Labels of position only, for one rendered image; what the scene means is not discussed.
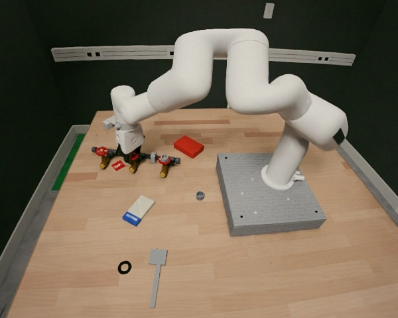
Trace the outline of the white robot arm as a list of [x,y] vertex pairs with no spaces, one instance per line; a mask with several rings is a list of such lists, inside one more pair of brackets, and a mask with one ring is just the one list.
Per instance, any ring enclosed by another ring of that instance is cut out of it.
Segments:
[[128,131],[154,115],[203,100],[212,84],[213,58],[227,58],[226,98],[234,112],[278,113],[285,121],[272,159],[261,171],[269,187],[283,191],[304,180],[296,170],[309,142],[325,152],[343,143],[348,133],[346,114],[311,94],[297,76],[285,74],[269,84],[269,42],[262,32],[248,28],[180,36],[171,70],[153,81],[146,93],[135,96],[126,85],[112,89],[114,116],[103,121],[103,127]]

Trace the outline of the black pipe with grey tee fittings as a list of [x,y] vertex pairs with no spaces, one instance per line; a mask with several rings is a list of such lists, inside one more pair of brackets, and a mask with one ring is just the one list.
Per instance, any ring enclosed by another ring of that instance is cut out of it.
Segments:
[[[102,145],[101,145],[102,146]],[[100,168],[104,169],[107,165],[107,163],[109,162],[109,159],[115,155],[116,149],[110,149],[110,148],[106,148],[106,147],[92,147],[92,152],[95,152],[98,156],[101,156],[101,164],[99,165]],[[105,155],[107,154],[107,156],[105,157]],[[136,155],[137,154],[137,155]],[[163,178],[166,176],[166,172],[168,170],[168,165],[170,165],[170,163],[180,163],[180,158],[175,158],[172,156],[168,157],[168,162],[161,162],[161,156],[157,156],[156,152],[153,152],[151,155],[150,154],[145,154],[145,153],[141,153],[141,157],[139,157],[138,152],[136,151],[132,151],[129,153],[129,156],[131,156],[131,167],[129,168],[129,172],[133,173],[136,170],[136,167],[138,166],[138,162],[141,159],[151,159],[151,163],[156,163],[156,161],[159,159],[159,163],[162,164],[162,170],[160,172],[160,176]]]

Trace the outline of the red tag with gold chain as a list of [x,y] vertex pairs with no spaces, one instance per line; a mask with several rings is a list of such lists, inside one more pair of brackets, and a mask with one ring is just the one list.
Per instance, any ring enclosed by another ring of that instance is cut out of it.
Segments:
[[122,161],[118,161],[114,164],[112,164],[112,167],[118,171],[119,169],[123,168],[125,166],[125,164]]

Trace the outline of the black rubber o-ring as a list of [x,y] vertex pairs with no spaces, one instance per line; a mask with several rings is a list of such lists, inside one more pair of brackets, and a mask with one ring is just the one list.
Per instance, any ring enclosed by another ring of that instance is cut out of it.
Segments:
[[[122,271],[121,270],[121,266],[123,265],[123,264],[127,264],[128,265],[128,269],[126,270],[126,271]],[[120,264],[119,264],[119,266],[118,266],[118,272],[120,273],[120,274],[127,274],[127,273],[129,273],[130,272],[130,270],[131,270],[131,263],[129,262],[129,261],[122,261]]]

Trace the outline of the red rectangular block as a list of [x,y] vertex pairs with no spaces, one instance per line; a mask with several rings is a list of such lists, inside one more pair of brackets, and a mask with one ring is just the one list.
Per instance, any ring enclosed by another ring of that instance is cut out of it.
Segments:
[[174,142],[174,148],[193,159],[204,150],[204,145],[184,135]]

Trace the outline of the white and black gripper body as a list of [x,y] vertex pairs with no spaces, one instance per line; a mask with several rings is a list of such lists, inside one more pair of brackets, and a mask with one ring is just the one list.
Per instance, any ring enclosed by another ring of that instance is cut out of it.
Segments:
[[142,126],[139,123],[137,127],[128,131],[116,129],[115,138],[117,146],[120,144],[123,153],[128,154],[144,143]]

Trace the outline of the small grey cylindrical cap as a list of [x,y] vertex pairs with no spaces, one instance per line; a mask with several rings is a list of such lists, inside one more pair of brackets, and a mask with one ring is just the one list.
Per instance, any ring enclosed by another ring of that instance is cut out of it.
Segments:
[[197,200],[202,201],[204,199],[204,192],[203,191],[198,191],[196,193],[196,198],[197,198]]

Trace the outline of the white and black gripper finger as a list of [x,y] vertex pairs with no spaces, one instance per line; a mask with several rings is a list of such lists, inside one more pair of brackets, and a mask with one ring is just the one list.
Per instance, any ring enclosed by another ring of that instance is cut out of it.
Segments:
[[116,152],[115,152],[115,155],[116,155],[116,156],[122,156],[123,159],[124,159],[124,161],[125,161],[126,163],[131,164],[131,159],[130,159],[129,154],[124,154],[124,153],[123,153],[123,151],[121,150],[121,145],[120,145],[120,144],[119,144],[118,147],[117,147],[117,150],[116,150]]
[[139,156],[141,156],[141,145],[139,147],[137,147],[136,149],[134,149],[134,151],[138,152]]

